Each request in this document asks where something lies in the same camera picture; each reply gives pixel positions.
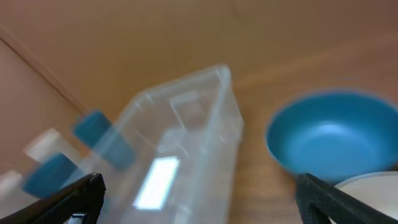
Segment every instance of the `brown wall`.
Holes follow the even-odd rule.
[[[2,0],[0,36],[82,111],[225,62],[235,79],[396,32],[395,0]]]
[[[2,41],[0,108],[0,172],[25,173],[34,166],[22,150],[48,128],[86,152],[70,131],[80,113]]]

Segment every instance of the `black object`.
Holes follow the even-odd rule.
[[[104,203],[105,184],[101,174],[92,173],[0,220],[0,224],[95,224]]]
[[[299,175],[296,202],[304,224],[398,224],[311,174]]]

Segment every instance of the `blue bowl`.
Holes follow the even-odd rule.
[[[289,172],[339,182],[398,161],[398,112],[355,92],[316,94],[278,113],[266,140],[271,155]]]

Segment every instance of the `transparent storage box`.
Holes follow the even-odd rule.
[[[98,223],[226,223],[242,130],[229,69],[211,67],[139,94],[64,185],[103,175]]]

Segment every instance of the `plastic container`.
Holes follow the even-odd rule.
[[[94,153],[82,161],[99,172],[106,200],[98,223],[225,223],[243,120],[227,66],[215,66],[139,94]],[[120,134],[134,151],[125,169]],[[74,174],[69,184],[81,177]]]

